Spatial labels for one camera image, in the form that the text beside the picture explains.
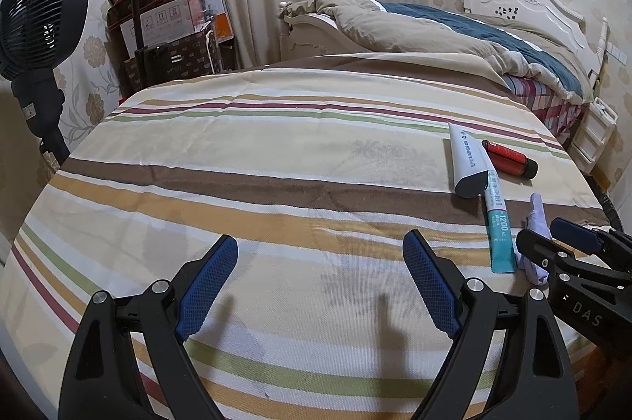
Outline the red bottle black cap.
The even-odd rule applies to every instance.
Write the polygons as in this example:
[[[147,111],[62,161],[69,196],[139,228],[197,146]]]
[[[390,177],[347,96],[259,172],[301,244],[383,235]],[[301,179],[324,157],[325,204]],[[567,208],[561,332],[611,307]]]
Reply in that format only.
[[[537,162],[524,154],[489,140],[483,140],[482,146],[497,171],[524,180],[532,180],[536,177],[539,170]]]

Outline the white tube dark cap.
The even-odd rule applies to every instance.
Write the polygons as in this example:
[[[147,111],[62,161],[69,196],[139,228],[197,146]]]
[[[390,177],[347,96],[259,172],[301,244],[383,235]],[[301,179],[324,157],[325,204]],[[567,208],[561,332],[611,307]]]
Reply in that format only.
[[[462,199],[483,195],[489,182],[489,167],[481,143],[462,126],[449,124],[455,194]]]

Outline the black trash bin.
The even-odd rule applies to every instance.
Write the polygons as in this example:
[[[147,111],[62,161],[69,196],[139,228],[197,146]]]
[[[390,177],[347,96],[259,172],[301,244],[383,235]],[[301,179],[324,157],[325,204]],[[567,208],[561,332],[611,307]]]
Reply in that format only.
[[[594,196],[600,203],[606,218],[608,218],[609,225],[614,230],[623,231],[623,223],[620,220],[619,213],[617,213],[617,210],[615,209],[615,205],[612,202],[611,198],[593,176],[588,176],[587,182],[589,183]]]

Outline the white drawer unit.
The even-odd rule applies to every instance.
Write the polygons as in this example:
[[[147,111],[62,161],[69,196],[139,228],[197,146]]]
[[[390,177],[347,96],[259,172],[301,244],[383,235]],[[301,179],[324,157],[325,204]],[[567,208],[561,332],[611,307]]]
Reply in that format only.
[[[581,124],[578,125],[568,153],[578,169],[590,174],[611,138],[618,114],[601,98],[590,103]]]

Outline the plaid bed sheet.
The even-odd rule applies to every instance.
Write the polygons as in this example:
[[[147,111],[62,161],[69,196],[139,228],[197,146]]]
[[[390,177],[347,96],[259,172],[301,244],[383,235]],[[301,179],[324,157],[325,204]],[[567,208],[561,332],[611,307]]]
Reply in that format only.
[[[529,109],[561,145],[569,140],[575,124],[585,113],[585,105],[572,105],[536,80],[509,75],[502,79],[516,100]]]

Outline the striped bed sheet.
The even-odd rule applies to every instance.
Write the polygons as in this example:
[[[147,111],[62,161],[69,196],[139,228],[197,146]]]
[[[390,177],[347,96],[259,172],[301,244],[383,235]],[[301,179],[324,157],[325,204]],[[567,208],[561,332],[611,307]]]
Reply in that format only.
[[[405,419],[449,339],[408,274],[418,230],[464,275],[492,271],[481,199],[453,190],[449,129],[537,162],[501,193],[518,230],[532,195],[548,218],[604,225],[562,146],[478,56],[322,56],[147,88],[72,150],[18,230],[1,275],[1,347],[57,412],[91,296],[143,292],[222,235],[238,263],[185,347],[232,419]]]

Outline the white headboard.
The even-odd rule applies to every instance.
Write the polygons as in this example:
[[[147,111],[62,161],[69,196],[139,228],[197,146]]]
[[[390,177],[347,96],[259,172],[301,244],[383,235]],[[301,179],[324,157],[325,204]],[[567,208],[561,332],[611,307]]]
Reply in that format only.
[[[523,22],[555,37],[577,57],[592,88],[600,76],[608,50],[609,23],[602,18],[596,49],[591,49],[583,26],[585,17],[560,0],[464,0],[464,10],[483,16]]]

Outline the beige blue duvet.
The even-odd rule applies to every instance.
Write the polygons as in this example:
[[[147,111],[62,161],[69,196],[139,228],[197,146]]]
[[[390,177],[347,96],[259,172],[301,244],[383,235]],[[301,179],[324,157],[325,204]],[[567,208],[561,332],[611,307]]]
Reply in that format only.
[[[307,0],[282,3],[283,51],[318,28],[331,53],[432,53],[450,55],[456,66],[497,83],[504,77],[538,81],[561,99],[582,105],[593,99],[583,65],[563,43],[533,26],[454,14],[424,5],[375,0]]]

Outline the white bed footboard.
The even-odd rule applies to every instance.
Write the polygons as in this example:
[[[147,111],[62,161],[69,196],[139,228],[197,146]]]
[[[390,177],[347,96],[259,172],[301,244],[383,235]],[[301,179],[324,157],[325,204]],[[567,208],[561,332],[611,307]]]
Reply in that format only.
[[[330,17],[322,14],[288,17],[286,11],[289,5],[289,2],[278,4],[282,61],[365,51],[363,47],[344,35]]]

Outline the dark wicker basket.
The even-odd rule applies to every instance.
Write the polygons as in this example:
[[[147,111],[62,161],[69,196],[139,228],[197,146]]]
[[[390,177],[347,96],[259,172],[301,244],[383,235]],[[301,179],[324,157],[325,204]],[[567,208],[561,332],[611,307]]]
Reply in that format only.
[[[201,31],[135,51],[119,71],[126,95],[173,80],[216,75],[224,71],[223,59],[211,26]]]

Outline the cardboard box with labels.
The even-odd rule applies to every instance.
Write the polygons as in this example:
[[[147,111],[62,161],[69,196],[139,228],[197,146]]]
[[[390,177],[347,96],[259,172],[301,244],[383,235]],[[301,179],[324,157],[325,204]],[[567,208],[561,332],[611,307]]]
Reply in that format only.
[[[172,0],[140,15],[146,47],[177,41],[206,23],[200,0]]]

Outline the dark blue fan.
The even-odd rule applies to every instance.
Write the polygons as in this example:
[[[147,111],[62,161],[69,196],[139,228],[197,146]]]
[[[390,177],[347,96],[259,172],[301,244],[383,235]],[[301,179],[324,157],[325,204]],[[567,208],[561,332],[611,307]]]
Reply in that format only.
[[[89,0],[2,0],[1,75],[11,82],[39,150],[63,165],[70,155],[59,128],[64,93],[54,69],[76,49]]]

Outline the orange white box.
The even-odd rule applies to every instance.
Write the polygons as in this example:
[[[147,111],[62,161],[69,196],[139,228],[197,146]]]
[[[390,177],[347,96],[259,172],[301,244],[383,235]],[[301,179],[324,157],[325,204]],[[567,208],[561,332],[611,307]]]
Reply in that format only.
[[[212,24],[215,40],[218,43],[231,41],[233,32],[224,0],[200,0],[201,21],[204,28],[208,23]]]

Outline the white wall switch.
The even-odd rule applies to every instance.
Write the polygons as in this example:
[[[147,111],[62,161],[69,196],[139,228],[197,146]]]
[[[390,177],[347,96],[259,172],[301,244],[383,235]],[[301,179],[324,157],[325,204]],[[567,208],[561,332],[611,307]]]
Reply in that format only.
[[[614,45],[611,41],[606,43],[606,52],[613,59],[618,61],[622,66],[626,66],[626,61],[628,61],[628,57],[626,54],[620,50],[616,45]]]

